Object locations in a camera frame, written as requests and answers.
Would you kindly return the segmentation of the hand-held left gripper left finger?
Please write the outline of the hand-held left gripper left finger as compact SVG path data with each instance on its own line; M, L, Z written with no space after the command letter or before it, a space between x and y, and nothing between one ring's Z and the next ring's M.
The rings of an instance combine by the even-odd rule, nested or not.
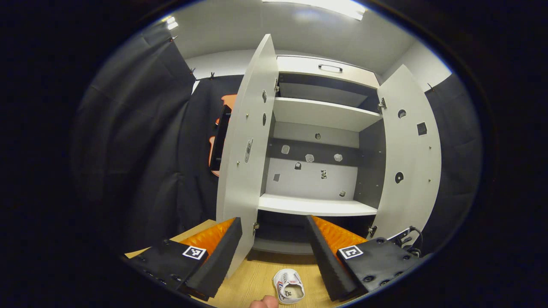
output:
M206 302L222 285L241 235L241 218L231 218L184 240L161 240L124 261L153 283Z

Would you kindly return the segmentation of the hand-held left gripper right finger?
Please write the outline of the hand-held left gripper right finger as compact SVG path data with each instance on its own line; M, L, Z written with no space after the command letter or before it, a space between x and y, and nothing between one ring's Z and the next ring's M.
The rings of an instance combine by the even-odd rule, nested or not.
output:
M333 302L376 293L426 261L399 236L367 240L315 215L305 217L305 229Z

